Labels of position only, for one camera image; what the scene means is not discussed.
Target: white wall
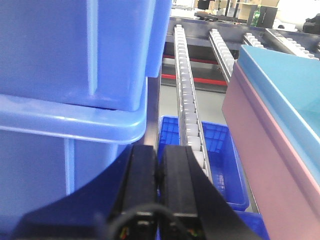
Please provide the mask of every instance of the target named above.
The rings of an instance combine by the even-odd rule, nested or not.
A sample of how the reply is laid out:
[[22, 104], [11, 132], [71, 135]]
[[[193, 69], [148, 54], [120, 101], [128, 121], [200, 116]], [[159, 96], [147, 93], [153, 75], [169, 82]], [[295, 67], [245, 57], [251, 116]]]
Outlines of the white wall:
[[280, 0], [276, 18], [302, 30], [307, 18], [320, 14], [320, 0]]
[[191, 7], [193, 5], [193, 0], [176, 0], [175, 4]]

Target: gray floor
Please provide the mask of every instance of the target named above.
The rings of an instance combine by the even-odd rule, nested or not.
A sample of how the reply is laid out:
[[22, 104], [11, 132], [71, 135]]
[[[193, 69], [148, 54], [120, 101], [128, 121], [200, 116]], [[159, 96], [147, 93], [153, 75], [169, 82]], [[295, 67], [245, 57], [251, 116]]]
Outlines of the gray floor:
[[[199, 117], [202, 121], [226, 124], [222, 113], [222, 104], [225, 94], [196, 90]], [[161, 86], [159, 116], [178, 115], [177, 90], [172, 86]]]

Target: blue mesh crate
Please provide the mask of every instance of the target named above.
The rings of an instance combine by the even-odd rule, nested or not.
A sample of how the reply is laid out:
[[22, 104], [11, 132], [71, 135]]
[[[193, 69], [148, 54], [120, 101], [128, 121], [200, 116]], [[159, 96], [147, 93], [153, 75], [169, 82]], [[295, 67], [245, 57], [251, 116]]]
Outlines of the blue mesh crate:
[[270, 240], [263, 217], [259, 213], [235, 211], [244, 223], [263, 240]]
[[[160, 121], [158, 157], [166, 145], [179, 145], [179, 124], [175, 116]], [[248, 192], [240, 158], [226, 125], [202, 122], [214, 186], [234, 209], [244, 211], [249, 206]]]

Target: blue plastic bin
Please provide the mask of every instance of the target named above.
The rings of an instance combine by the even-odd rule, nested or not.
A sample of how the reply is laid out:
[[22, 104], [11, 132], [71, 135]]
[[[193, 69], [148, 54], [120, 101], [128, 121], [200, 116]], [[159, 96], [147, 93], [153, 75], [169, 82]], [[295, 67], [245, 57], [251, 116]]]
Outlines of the blue plastic bin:
[[[202, 122], [214, 186], [234, 209], [244, 211], [249, 197], [240, 158], [226, 125]], [[159, 126], [158, 157], [166, 145], [179, 145], [176, 116], [163, 116]]]
[[91, 181], [139, 140], [147, 89], [145, 82], [136, 111], [0, 94], [0, 235]]
[[270, 240], [261, 214], [247, 211], [235, 211], [244, 223], [263, 240]]
[[169, 0], [0, 0], [0, 94], [136, 111]]
[[242, 46], [238, 63], [320, 184], [320, 61]]

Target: black cable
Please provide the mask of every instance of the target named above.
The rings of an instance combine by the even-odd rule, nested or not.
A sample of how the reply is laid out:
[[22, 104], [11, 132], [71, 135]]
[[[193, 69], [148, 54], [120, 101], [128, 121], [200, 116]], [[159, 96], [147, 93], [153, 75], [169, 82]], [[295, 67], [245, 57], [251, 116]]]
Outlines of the black cable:
[[143, 212], [152, 212], [163, 215], [171, 222], [176, 224], [176, 228], [181, 232], [181, 234], [185, 237], [186, 240], [192, 240], [192, 235], [188, 232], [187, 228], [183, 225], [183, 223], [176, 217], [174, 214], [165, 206], [158, 204], [158, 203], [148, 203], [138, 205], [133, 207], [118, 216], [114, 221], [112, 221], [107, 230], [106, 239], [107, 240], [116, 240], [117, 234], [119, 230], [129, 221], [131, 221], [135, 216]]

